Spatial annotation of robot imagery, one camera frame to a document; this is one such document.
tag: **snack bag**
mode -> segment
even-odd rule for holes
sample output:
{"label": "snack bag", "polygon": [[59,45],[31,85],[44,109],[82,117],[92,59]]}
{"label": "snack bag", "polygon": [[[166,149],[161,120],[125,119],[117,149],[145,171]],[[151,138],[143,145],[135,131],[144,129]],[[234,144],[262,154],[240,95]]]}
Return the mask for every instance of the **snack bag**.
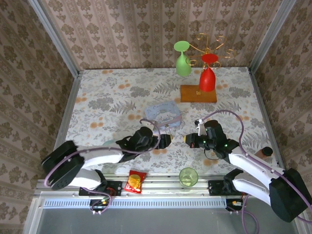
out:
{"label": "snack bag", "polygon": [[128,181],[124,190],[135,193],[135,194],[140,194],[141,188],[142,188],[142,182],[145,179],[145,177],[146,177],[145,172],[136,172],[136,171],[130,170],[129,178],[128,178]]}

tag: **clear glass cup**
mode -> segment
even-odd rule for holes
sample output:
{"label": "clear glass cup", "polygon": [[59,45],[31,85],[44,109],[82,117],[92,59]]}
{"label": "clear glass cup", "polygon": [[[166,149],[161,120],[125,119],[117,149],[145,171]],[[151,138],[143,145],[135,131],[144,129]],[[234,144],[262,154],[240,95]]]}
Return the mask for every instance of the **clear glass cup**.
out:
{"label": "clear glass cup", "polygon": [[183,168],[180,172],[179,179],[182,186],[192,187],[198,181],[197,171],[191,167]]}

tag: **floral tablecloth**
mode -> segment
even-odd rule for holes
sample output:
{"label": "floral tablecloth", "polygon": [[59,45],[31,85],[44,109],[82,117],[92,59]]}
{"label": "floral tablecloth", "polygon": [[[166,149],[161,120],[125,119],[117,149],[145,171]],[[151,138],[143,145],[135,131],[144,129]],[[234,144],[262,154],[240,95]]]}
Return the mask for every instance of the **floral tablecloth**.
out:
{"label": "floral tablecloth", "polygon": [[[234,167],[223,160],[209,160],[203,149],[190,149],[183,136],[196,132],[194,121],[220,109],[232,110],[243,119],[244,148],[255,153],[271,146],[254,88],[246,67],[215,70],[217,103],[181,103],[180,85],[199,83],[201,70],[193,68],[187,77],[176,74],[175,68],[115,69],[84,71],[66,140],[78,145],[102,145],[105,141],[119,140],[132,135],[141,127],[145,108],[174,100],[182,114],[182,124],[172,129],[171,145],[138,156],[135,160],[118,164],[93,166],[104,173],[129,173],[130,169],[149,173],[179,173],[192,167],[200,174],[224,174]],[[238,140],[241,126],[230,114],[216,114],[229,138]],[[206,155],[215,158],[211,151]],[[271,161],[276,165],[274,156]]]}

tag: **patterned wallpaper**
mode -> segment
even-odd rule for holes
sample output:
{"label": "patterned wallpaper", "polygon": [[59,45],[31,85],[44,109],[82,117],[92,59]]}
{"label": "patterned wallpaper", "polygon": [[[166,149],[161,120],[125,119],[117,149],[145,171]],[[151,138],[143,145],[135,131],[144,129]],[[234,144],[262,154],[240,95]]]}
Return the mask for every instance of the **patterned wallpaper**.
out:
{"label": "patterned wallpaper", "polygon": [[21,233],[73,77],[29,3],[0,1],[0,233]]}
{"label": "patterned wallpaper", "polygon": [[173,44],[205,32],[227,37],[238,55],[223,66],[249,66],[281,0],[42,0],[80,70],[173,67]]}
{"label": "patterned wallpaper", "polygon": [[312,1],[296,1],[256,78],[284,162],[312,193]]}

